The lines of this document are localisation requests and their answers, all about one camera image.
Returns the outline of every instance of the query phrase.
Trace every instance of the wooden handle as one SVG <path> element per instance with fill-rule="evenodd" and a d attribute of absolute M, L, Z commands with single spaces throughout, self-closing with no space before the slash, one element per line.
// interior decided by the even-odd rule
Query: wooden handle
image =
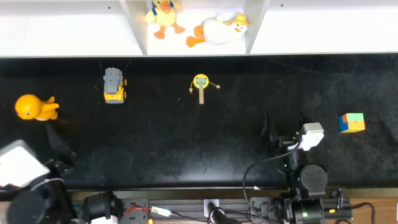
<path fill-rule="evenodd" d="M 205 89 L 199 87 L 199 104 L 205 104 Z"/>

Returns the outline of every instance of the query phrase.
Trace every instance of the toy cube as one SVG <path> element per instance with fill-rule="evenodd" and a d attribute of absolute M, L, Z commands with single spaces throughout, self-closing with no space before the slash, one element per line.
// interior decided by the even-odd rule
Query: toy cube
<path fill-rule="evenodd" d="M 346 113 L 339 118 L 342 133 L 355 133 L 365 130 L 365 121 L 362 113 Z"/>

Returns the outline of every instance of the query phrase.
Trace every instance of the wooden floor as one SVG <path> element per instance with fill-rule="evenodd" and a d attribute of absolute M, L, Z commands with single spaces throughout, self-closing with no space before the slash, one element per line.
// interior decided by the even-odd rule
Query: wooden floor
<path fill-rule="evenodd" d="M 370 202 L 376 208 L 377 224 L 398 224 L 397 205 L 398 198 L 352 198 L 353 205 L 363 202 Z M 6 223 L 6 209 L 9 202 L 0 202 L 0 224 Z M 354 210 L 354 219 L 350 220 L 352 224 L 372 224 L 372 210 L 369 206 Z M 162 222 L 162 224 L 172 224 L 175 222 Z M 197 222 L 179 222 L 178 224 L 195 224 Z M 329 220 L 327 224 L 334 224 L 336 220 Z"/>

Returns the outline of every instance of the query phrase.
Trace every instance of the black table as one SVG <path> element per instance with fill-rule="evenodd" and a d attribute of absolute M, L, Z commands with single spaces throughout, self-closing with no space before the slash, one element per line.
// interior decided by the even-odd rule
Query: black table
<path fill-rule="evenodd" d="M 128 62 L 128 102 L 107 105 L 103 72 Z M 325 130 L 310 161 L 328 169 L 328 186 L 396 187 L 397 65 L 394 54 L 2 59 L 0 146 L 23 139 L 41 162 L 56 156 L 46 123 L 14 111 L 23 94 L 55 96 L 51 125 L 79 154 L 71 189 L 239 187 L 251 163 L 278 153 L 259 140 L 265 112 L 284 134 L 302 111 Z M 221 85 L 205 89 L 204 105 L 188 91 L 198 73 Z M 341 134 L 344 113 L 364 113 L 366 130 Z M 284 188 L 275 166 L 253 169 L 248 186 Z"/>

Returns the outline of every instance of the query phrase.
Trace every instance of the toy truck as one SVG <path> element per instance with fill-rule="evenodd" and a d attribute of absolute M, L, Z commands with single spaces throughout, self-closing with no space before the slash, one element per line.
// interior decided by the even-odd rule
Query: toy truck
<path fill-rule="evenodd" d="M 107 68 L 104 75 L 104 97 L 106 103 L 124 103 L 127 98 L 127 80 L 117 68 Z"/>

